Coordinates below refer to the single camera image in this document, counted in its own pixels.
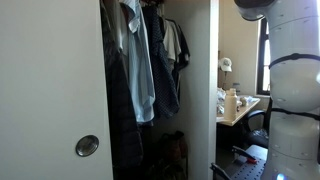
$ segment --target closet door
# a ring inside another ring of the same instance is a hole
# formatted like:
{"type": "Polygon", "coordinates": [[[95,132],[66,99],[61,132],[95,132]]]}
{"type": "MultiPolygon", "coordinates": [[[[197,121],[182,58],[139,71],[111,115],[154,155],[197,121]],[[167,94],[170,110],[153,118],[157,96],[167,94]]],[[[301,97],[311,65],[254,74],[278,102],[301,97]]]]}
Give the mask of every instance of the closet door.
{"type": "Polygon", "coordinates": [[[99,10],[0,1],[1,180],[113,179],[99,10]]]}

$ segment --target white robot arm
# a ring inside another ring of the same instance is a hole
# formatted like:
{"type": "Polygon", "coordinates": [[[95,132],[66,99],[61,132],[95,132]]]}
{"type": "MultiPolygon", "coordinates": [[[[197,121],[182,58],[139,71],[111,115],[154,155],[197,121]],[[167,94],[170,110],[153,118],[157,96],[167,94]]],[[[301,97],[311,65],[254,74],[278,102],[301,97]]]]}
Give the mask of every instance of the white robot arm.
{"type": "Polygon", "coordinates": [[[266,18],[273,109],[262,180],[320,179],[320,1],[235,0],[242,17],[266,18]]]}

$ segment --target dark clothing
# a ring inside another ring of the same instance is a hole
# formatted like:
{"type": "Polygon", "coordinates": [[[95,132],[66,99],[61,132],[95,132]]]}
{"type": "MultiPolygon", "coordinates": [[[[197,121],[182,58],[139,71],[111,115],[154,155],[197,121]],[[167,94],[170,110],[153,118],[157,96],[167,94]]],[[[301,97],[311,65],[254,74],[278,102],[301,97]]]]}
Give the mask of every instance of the dark clothing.
{"type": "Polygon", "coordinates": [[[113,39],[114,25],[101,8],[112,163],[117,169],[139,166],[143,159],[140,131],[123,66],[123,55],[113,39]]]}
{"type": "Polygon", "coordinates": [[[179,111],[177,90],[171,75],[170,64],[163,45],[157,9],[154,6],[142,8],[148,32],[149,54],[155,88],[156,116],[172,117],[179,111]]]}

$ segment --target office chair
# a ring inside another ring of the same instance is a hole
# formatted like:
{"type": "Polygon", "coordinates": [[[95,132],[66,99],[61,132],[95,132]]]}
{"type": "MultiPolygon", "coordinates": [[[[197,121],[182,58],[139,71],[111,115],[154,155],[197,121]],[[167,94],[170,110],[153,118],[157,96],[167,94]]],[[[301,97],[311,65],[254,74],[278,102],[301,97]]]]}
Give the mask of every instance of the office chair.
{"type": "MultiPolygon", "coordinates": [[[[243,118],[243,128],[245,130],[244,134],[244,142],[251,146],[257,145],[263,148],[268,149],[268,142],[269,142],[269,126],[270,126],[270,116],[272,110],[272,99],[270,97],[268,108],[266,111],[263,110],[254,110],[248,113],[243,118]],[[263,125],[261,129],[251,130],[249,126],[249,121],[253,117],[262,116],[263,117],[263,125]]],[[[318,145],[318,163],[320,164],[320,142],[318,145]]]]}

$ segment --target white wall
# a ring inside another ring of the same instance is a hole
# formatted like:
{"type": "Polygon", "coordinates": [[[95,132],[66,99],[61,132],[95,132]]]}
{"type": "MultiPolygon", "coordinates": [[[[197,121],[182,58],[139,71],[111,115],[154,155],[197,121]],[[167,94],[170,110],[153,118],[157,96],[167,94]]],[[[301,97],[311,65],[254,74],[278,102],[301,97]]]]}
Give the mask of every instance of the white wall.
{"type": "Polygon", "coordinates": [[[218,0],[171,0],[165,16],[181,26],[191,52],[191,63],[182,70],[181,108],[169,120],[158,120],[154,137],[179,129],[189,145],[189,179],[212,179],[215,161],[216,87],[218,56],[218,0]]]}
{"type": "MultiPolygon", "coordinates": [[[[222,0],[219,6],[220,57],[232,60],[232,72],[227,74],[225,87],[229,89],[232,83],[239,82],[240,94],[255,95],[259,23],[244,20],[233,0],[222,0]]],[[[219,71],[219,87],[223,77],[219,71]]]]}

